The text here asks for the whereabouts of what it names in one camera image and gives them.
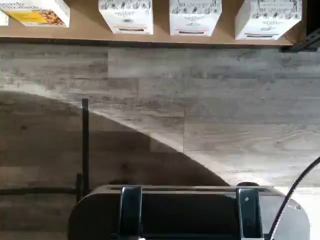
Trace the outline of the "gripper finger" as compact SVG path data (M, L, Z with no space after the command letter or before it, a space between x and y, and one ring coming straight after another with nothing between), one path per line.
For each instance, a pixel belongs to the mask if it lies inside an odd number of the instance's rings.
M253 188L236 190L240 240L263 240L259 191Z
M120 194L119 239L139 240L141 236L142 187L124 186Z

